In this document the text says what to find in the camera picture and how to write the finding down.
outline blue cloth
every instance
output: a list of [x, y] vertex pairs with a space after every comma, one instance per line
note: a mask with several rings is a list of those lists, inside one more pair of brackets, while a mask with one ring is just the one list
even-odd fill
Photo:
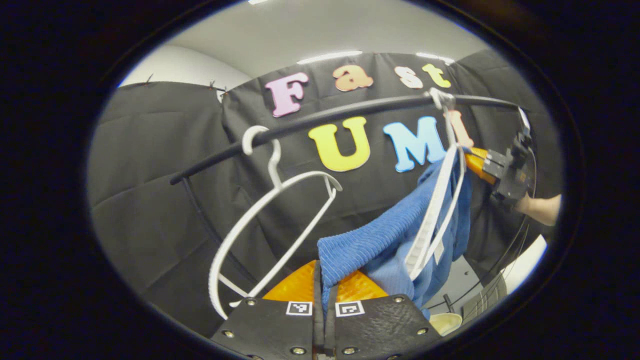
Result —
[[[442, 210], [436, 223], [437, 233], [453, 198], [458, 177], [456, 157]], [[348, 233], [321, 238], [318, 251], [322, 268], [322, 305], [326, 316], [331, 287], [355, 270], [361, 269], [389, 295], [406, 294], [420, 309], [445, 283], [451, 263], [467, 249], [470, 227], [471, 171], [463, 178], [458, 206], [442, 237], [444, 253], [436, 265], [434, 257], [420, 275], [411, 281], [404, 266], [413, 239], [420, 228], [431, 200], [442, 160], [431, 164], [420, 176], [418, 187], [377, 219]], [[428, 309], [421, 309], [429, 319]]]

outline screw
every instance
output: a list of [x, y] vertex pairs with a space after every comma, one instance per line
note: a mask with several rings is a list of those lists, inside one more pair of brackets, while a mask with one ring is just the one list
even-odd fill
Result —
[[344, 348], [342, 353], [345, 354], [345, 355], [351, 355], [351, 354], [355, 354], [357, 351], [358, 351], [358, 348], [348, 347], [348, 348]]
[[296, 355], [303, 355], [303, 354], [307, 353], [305, 348], [301, 348], [301, 347], [294, 347], [294, 348], [291, 349], [291, 352], [296, 354]]

